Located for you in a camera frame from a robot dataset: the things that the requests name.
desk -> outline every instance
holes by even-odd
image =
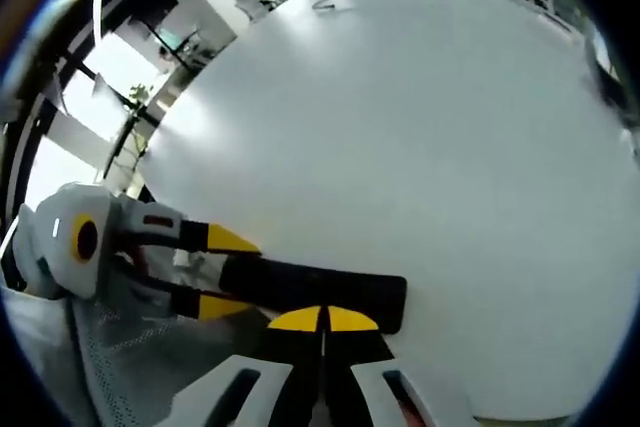
[[[636,302],[640,176],[581,49],[506,0],[290,0],[166,114],[161,202],[274,259],[404,275],[388,338],[475,415],[580,409]]]

black slot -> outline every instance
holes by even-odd
[[[400,408],[403,410],[405,417],[407,417],[407,422],[409,422],[409,418],[411,419],[411,426],[422,426],[428,427],[427,423],[422,418],[420,411],[418,411],[418,407],[413,402],[409,394],[402,385],[402,374],[397,370],[385,372],[382,374],[385,382],[391,389],[393,396],[400,404]]]
[[[145,225],[159,225],[169,229],[173,228],[173,220],[160,215],[145,215],[144,219],[142,219],[142,223]]]
[[[207,427],[221,427],[236,420],[251,389],[259,378],[260,372],[257,370],[241,370],[220,398],[205,425]]]

black rectangular object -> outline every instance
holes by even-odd
[[[219,286],[240,300],[278,312],[335,305],[361,312],[385,334],[402,325],[407,281],[396,275],[362,274],[234,256],[225,262]]]
[[[177,6],[177,0],[133,0],[131,7],[132,20],[129,22],[133,25],[136,22],[144,22],[152,29],[157,29],[169,12]],[[147,29],[141,29],[141,32],[144,32],[146,37],[149,36]]]

gray fabric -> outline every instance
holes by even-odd
[[[89,392],[109,427],[160,422],[177,392],[233,353],[251,350],[266,325],[254,309],[207,323],[143,319],[79,299],[73,312]]]
[[[61,412],[72,425],[98,425],[69,328],[68,300],[3,287],[2,301],[18,345]]]
[[[124,259],[115,262],[124,269],[131,268]],[[165,319],[173,317],[171,294],[133,282],[124,271],[114,269],[103,275],[100,298],[105,305],[139,317]]]

white tabletop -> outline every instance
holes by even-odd
[[[161,202],[266,256],[404,275],[397,355],[475,415],[584,405],[635,305],[640,174],[580,50],[505,0],[290,0],[151,139]]]

